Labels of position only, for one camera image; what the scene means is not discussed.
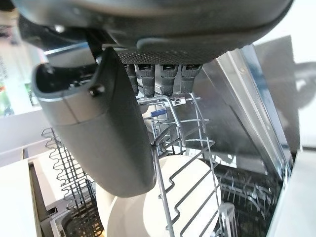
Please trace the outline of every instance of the white countertop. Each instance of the white countertop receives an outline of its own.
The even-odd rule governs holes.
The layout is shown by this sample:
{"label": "white countertop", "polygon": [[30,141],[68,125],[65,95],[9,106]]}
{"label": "white countertop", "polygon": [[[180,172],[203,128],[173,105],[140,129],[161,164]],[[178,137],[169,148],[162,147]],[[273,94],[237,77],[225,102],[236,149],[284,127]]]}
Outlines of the white countertop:
{"label": "white countertop", "polygon": [[268,237],[316,236],[316,152],[298,152],[288,186],[281,192]]}
{"label": "white countertop", "polygon": [[27,160],[0,168],[0,236],[41,236]]}

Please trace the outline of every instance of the lower dish rack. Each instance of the lower dish rack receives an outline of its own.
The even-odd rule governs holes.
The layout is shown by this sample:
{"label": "lower dish rack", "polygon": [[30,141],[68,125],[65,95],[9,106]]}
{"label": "lower dish rack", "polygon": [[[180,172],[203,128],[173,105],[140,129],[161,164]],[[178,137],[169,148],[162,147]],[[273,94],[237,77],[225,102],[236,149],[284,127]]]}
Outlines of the lower dish rack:
{"label": "lower dish rack", "polygon": [[68,237],[97,237],[102,234],[103,226],[99,217],[95,197],[95,184],[81,168],[71,153],[64,146],[53,128],[47,128],[42,136],[49,138],[46,147],[52,150],[50,158],[55,160],[53,169],[59,173],[62,181],[61,190],[68,202],[69,218],[64,224]]}

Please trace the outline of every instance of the black plastic part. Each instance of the black plastic part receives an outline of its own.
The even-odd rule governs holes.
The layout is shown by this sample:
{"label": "black plastic part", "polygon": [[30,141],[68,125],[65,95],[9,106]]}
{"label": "black plastic part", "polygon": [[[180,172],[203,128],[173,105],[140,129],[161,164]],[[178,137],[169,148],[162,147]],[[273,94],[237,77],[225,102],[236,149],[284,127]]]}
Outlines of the black plastic part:
{"label": "black plastic part", "polygon": [[143,94],[145,97],[153,97],[155,95],[155,77],[141,77],[143,83]]}
{"label": "black plastic part", "polygon": [[[103,52],[90,81],[49,90],[53,78],[62,81],[55,77],[60,70],[38,66],[33,90],[66,147],[109,193],[126,198],[148,192],[156,183],[150,141],[115,51],[107,48]],[[91,95],[92,90],[98,91],[96,96]]]}
{"label": "black plastic part", "polygon": [[178,73],[178,65],[160,65],[161,93],[172,96],[174,78]]}
{"label": "black plastic part", "polygon": [[153,97],[155,95],[155,65],[136,65],[136,71],[142,80],[144,96]]}
{"label": "black plastic part", "polygon": [[155,65],[140,64],[136,65],[136,70],[139,76],[151,78],[155,76]]}
{"label": "black plastic part", "polygon": [[13,2],[39,25],[103,30],[116,43],[122,63],[203,64],[261,38],[293,0]]}
{"label": "black plastic part", "polygon": [[1,0],[0,10],[1,11],[12,11],[15,8],[11,0]]}
{"label": "black plastic part", "polygon": [[181,70],[181,93],[191,93],[193,91],[194,79],[198,75],[202,65],[182,65]]}
{"label": "black plastic part", "polygon": [[161,93],[166,96],[173,94],[174,78],[161,78]]}
{"label": "black plastic part", "polygon": [[132,84],[134,94],[138,95],[138,83],[137,83],[137,77],[136,77],[136,72],[135,72],[135,65],[134,64],[125,64],[124,67],[125,67],[125,70],[127,72],[129,81]]}
{"label": "black plastic part", "polygon": [[195,78],[181,78],[180,92],[184,94],[191,93],[193,91],[194,79]]}
{"label": "black plastic part", "polygon": [[160,65],[160,74],[163,78],[174,78],[178,73],[178,65]]}

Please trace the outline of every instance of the dishwasher rack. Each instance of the dishwasher rack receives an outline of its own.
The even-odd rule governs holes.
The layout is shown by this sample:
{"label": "dishwasher rack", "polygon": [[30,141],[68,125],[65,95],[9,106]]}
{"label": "dishwasher rack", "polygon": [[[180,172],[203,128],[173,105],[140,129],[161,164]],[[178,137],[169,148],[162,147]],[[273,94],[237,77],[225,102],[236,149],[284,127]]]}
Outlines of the dishwasher rack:
{"label": "dishwasher rack", "polygon": [[[199,209],[196,210],[194,215],[183,227],[180,232],[180,236],[183,236],[184,232],[198,216],[198,214],[201,212],[203,207],[213,195],[216,196],[217,207],[219,208],[220,206],[220,197],[218,197],[218,188],[220,187],[220,182],[215,181],[214,174],[214,169],[218,164],[212,158],[210,153],[210,148],[212,145],[214,145],[214,141],[210,140],[206,134],[205,124],[208,119],[205,119],[201,114],[201,110],[198,106],[198,99],[193,93],[175,94],[172,97],[160,95],[153,98],[140,98],[138,99],[138,104],[140,106],[156,106],[159,108],[158,111],[160,111],[160,115],[156,116],[155,113],[152,113],[152,116],[145,118],[145,121],[149,120],[152,126],[154,137],[154,140],[152,141],[153,157],[157,170],[157,181],[160,188],[160,195],[158,198],[160,198],[163,203],[163,208],[167,220],[166,229],[169,231],[169,235],[171,237],[175,236],[173,224],[180,218],[181,215],[178,207],[190,195],[190,193],[192,193],[192,191],[199,185],[199,183],[201,183],[209,173],[212,173],[215,188],[208,190],[209,196],[207,197],[207,199],[203,203],[201,203]],[[176,106],[193,106],[195,110],[195,117],[180,120],[176,113]],[[185,131],[184,124],[186,123],[195,124],[194,129]],[[169,177],[169,182],[171,183],[171,186],[166,189],[162,179],[159,159],[167,155],[182,155],[184,153],[188,153],[190,149],[187,149],[186,147],[189,147],[190,143],[192,142],[198,142],[198,144],[200,145],[197,154],[195,154],[190,161],[188,161],[185,165],[183,165],[179,170],[177,170]],[[179,199],[175,206],[169,206],[167,193],[176,185],[172,181],[172,179],[176,177],[183,169],[189,166],[195,159],[209,161],[210,169],[194,186],[191,187],[191,189],[182,198]],[[176,217],[173,219],[170,216],[170,208],[173,208],[177,213]],[[209,221],[207,222],[201,233],[197,233],[197,236],[203,236],[203,234],[217,215],[219,217],[219,220],[221,220],[221,215],[217,209],[217,211],[210,217]],[[218,222],[217,228],[213,232],[213,236],[223,236],[223,225],[221,221]]]}
{"label": "dishwasher rack", "polygon": [[55,161],[53,169],[58,171],[57,180],[61,181],[61,190],[70,217],[65,223],[67,236],[97,237],[103,231],[97,209],[95,183],[81,168],[71,153],[61,142],[53,128],[47,128],[42,136],[49,138],[46,147],[51,149],[49,157]]}
{"label": "dishwasher rack", "polygon": [[265,237],[281,184],[264,175],[218,166],[222,200],[235,205],[239,237]]}

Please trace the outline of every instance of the dishwasher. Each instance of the dishwasher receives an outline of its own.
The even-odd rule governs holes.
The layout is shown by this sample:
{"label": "dishwasher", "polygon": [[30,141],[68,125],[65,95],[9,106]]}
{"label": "dishwasher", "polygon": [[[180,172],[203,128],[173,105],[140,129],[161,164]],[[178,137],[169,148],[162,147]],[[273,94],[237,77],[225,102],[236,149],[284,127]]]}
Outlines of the dishwasher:
{"label": "dishwasher", "polygon": [[[252,70],[254,66],[257,66],[257,71],[254,71],[256,75],[250,70],[248,59],[252,60]],[[143,97],[142,81],[140,78],[137,79],[140,86],[137,102],[141,111],[146,111],[148,107],[154,108],[149,116],[147,114],[144,118],[144,122],[149,128],[151,144],[155,147],[153,156],[157,182],[166,214],[166,228],[170,236],[175,236],[173,224],[176,219],[171,218],[169,210],[177,207],[168,206],[166,194],[172,188],[165,188],[159,166],[159,159],[168,155],[192,157],[192,160],[169,178],[170,183],[172,183],[172,178],[195,159],[209,166],[209,170],[201,174],[203,175],[201,179],[179,199],[177,206],[181,205],[181,202],[208,174],[213,174],[218,180],[218,182],[213,180],[215,188],[208,190],[208,198],[201,203],[199,209],[184,226],[182,233],[203,210],[207,201],[212,196],[218,197],[218,188],[221,190],[222,204],[217,199],[218,210],[207,222],[210,224],[218,214],[221,216],[212,236],[264,237],[268,232],[280,191],[286,186],[291,174],[292,157],[284,140],[281,145],[277,137],[284,136],[284,134],[277,134],[275,130],[275,126],[280,126],[278,117],[276,121],[269,117],[269,112],[276,111],[266,109],[267,105],[264,101],[268,101],[271,105],[271,96],[264,88],[264,77],[258,74],[260,65],[254,64],[254,59],[256,59],[256,54],[253,46],[246,46],[220,56],[203,66],[195,80],[194,92],[188,94],[180,92],[180,72],[177,72],[175,76],[172,96],[161,95],[159,81],[157,81],[155,96]],[[220,89],[223,89],[221,86],[224,85],[225,91],[229,89],[235,92],[231,94],[234,104],[225,102],[232,99],[226,95],[225,99],[221,98]],[[234,88],[237,86],[243,86],[244,91],[241,89],[235,91]],[[265,92],[263,94],[265,97],[262,97],[260,90]],[[251,100],[256,103],[251,103],[251,106],[247,107],[246,102],[250,103]],[[255,124],[264,119],[269,122],[265,123],[265,126],[260,123]],[[271,126],[270,133],[268,133],[268,126]],[[266,141],[270,143],[264,143],[264,140],[255,143],[256,138],[263,138],[263,136],[253,133],[252,129],[264,129]],[[57,179],[64,181],[61,188],[67,191],[65,200],[68,203],[68,211],[61,216],[57,214],[52,216],[52,226],[58,230],[55,233],[64,233],[65,236],[100,236],[104,228],[97,211],[95,182],[80,167],[53,128],[46,129],[42,135],[50,138],[47,147],[53,149],[50,157],[56,161],[54,169],[60,172]],[[273,159],[278,163],[273,163],[273,160],[267,156],[271,151],[274,152]],[[224,203],[232,204],[232,206],[225,206]]]}
{"label": "dishwasher", "polygon": [[[119,198],[157,183],[171,237],[185,235],[211,198],[216,211],[197,236],[217,218],[213,237],[267,234],[295,148],[250,44],[291,0],[13,3],[22,39],[48,59],[32,84],[53,127],[43,136],[66,192],[66,210],[50,217],[56,236],[102,234],[96,183]],[[172,155],[191,158],[167,187],[159,161]],[[174,179],[196,160],[208,171],[170,204]],[[176,233],[181,204],[208,175],[213,188]]]}

